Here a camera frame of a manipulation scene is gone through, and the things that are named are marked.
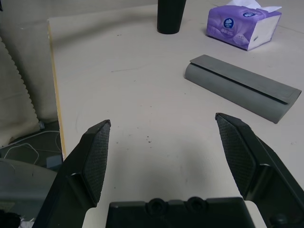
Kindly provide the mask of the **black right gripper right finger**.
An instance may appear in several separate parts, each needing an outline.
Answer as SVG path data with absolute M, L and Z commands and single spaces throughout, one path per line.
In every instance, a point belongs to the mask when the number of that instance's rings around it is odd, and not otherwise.
M 223 113 L 215 120 L 243 199 L 257 206 L 268 228 L 302 228 L 304 191 L 278 155 L 242 120 Z

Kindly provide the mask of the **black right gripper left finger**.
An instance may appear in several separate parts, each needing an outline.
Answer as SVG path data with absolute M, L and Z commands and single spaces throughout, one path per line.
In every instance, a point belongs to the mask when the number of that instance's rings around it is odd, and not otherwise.
M 35 228 L 80 228 L 100 200 L 111 122 L 90 127 L 64 160 L 34 222 Z

